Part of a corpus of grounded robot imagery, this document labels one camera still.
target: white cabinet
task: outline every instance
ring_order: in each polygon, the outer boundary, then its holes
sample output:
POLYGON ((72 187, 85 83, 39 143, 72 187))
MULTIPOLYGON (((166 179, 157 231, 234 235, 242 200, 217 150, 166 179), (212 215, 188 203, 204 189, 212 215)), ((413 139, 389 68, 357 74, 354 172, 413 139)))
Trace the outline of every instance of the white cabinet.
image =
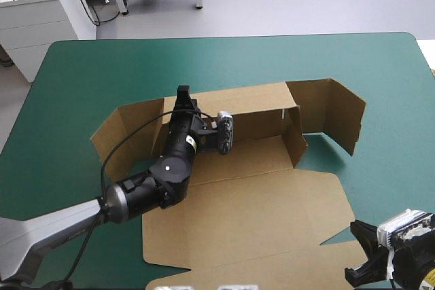
POLYGON ((95 35, 80 0, 0 0, 0 44, 28 81, 35 79, 51 43, 95 35))

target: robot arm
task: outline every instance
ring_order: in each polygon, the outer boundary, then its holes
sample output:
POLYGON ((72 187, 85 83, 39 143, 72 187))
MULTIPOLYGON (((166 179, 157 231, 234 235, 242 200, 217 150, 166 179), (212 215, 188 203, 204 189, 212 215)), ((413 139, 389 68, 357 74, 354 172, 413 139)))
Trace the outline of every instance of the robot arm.
POLYGON ((48 251, 96 225, 176 205, 187 195, 196 153, 231 150, 229 113, 219 112, 217 124, 208 128, 188 86, 178 87, 174 110, 160 158, 146 172, 111 184, 105 203, 94 199, 26 221, 0 218, 0 288, 32 283, 48 251))
POLYGON ((435 215, 417 210, 403 213, 379 227, 354 221, 351 232, 368 261, 346 268, 353 286, 390 280, 406 290, 433 290, 435 286, 435 215))

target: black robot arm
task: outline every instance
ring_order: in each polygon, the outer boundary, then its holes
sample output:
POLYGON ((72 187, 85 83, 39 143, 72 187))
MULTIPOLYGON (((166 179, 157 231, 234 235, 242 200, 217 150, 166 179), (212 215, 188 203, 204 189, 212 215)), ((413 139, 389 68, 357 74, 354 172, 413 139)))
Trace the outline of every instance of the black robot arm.
MULTIPOLYGON (((232 116, 220 111, 217 121, 210 124, 208 127, 201 118, 189 87, 180 86, 164 149, 147 171, 112 183, 103 199, 26 221, 0 218, 0 289, 32 283, 47 252, 84 232, 89 237, 97 225, 123 223, 158 206, 165 209, 181 202, 187 195, 195 155, 200 151, 227 154, 231 150, 232 116)), ((59 289, 70 276, 48 283, 46 289, 59 289)))

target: cardboard box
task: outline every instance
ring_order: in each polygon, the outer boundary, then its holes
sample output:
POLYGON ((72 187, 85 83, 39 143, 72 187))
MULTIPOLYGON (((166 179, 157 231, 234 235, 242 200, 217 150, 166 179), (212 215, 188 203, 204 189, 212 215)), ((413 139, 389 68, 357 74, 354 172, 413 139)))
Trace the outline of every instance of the cardboard box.
MULTIPOLYGON (((143 216, 146 262, 191 271, 151 282, 217 289, 348 289, 343 269, 364 260, 356 242, 320 245, 354 216, 337 176, 295 169, 303 132, 324 132, 353 154, 365 102, 333 79, 288 81, 192 94, 203 112, 234 117, 227 156, 196 156, 188 197, 143 216)), ((101 158, 144 121, 171 110, 175 98, 118 107, 92 137, 101 158)), ((137 160, 157 156, 169 116, 144 128, 113 157, 112 180, 137 160)))

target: cabinet drawer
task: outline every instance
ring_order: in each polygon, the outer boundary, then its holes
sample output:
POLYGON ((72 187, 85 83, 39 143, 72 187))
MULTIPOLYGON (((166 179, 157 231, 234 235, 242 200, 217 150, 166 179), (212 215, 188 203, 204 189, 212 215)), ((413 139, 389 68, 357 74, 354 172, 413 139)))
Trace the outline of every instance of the cabinet drawer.
POLYGON ((20 69, 21 73, 28 81, 33 81, 43 62, 50 44, 8 50, 7 54, 20 69))
POLYGON ((0 7, 0 30, 68 20, 59 0, 0 7))
POLYGON ((0 44, 5 50, 76 39, 77 35, 68 21, 0 30, 0 44))

